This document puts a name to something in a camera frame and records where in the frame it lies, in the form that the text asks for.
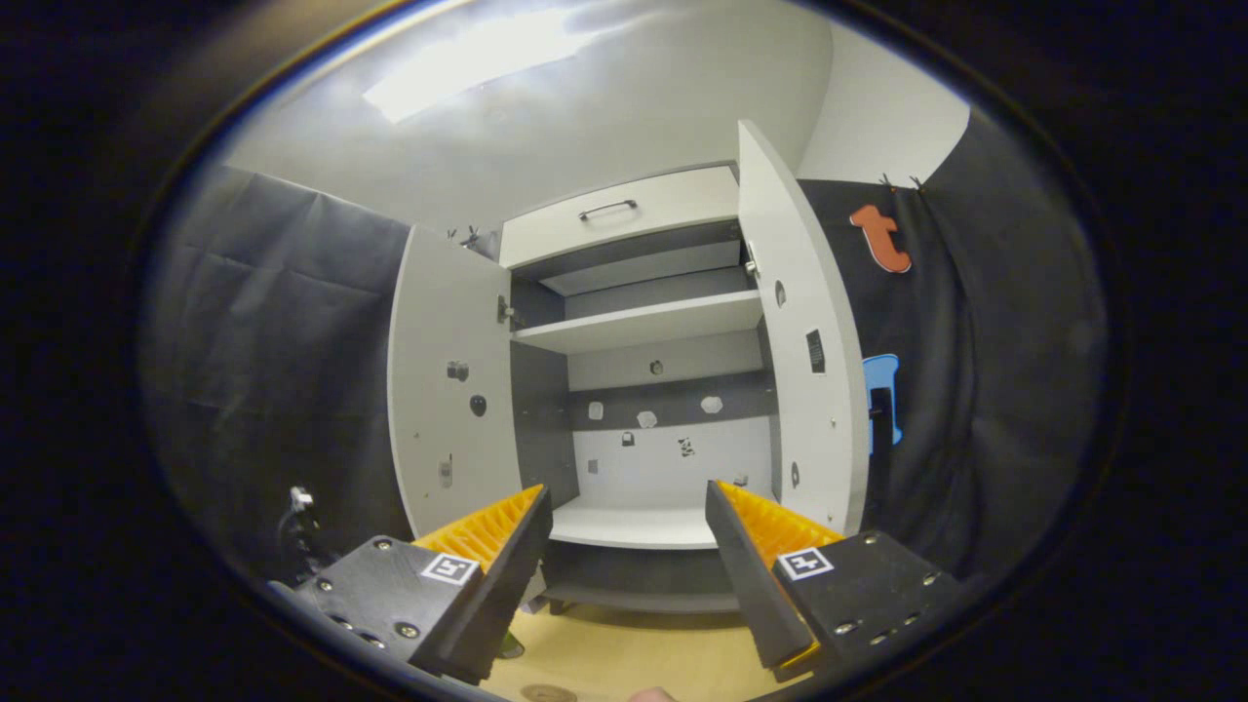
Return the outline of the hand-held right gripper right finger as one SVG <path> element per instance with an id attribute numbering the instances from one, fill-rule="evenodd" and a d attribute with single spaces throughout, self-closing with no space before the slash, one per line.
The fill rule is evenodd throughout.
<path id="1" fill-rule="evenodd" d="M 961 582 L 881 530 L 841 536 L 735 483 L 706 486 L 713 531 L 775 680 L 847 677 L 948 618 Z"/>

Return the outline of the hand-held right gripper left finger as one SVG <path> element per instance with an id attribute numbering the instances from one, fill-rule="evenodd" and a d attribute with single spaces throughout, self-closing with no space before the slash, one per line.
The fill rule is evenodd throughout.
<path id="1" fill-rule="evenodd" d="M 416 541 L 374 536 L 292 591 L 292 605 L 401 665 L 490 676 L 553 528 L 549 488 L 522 488 Z"/>

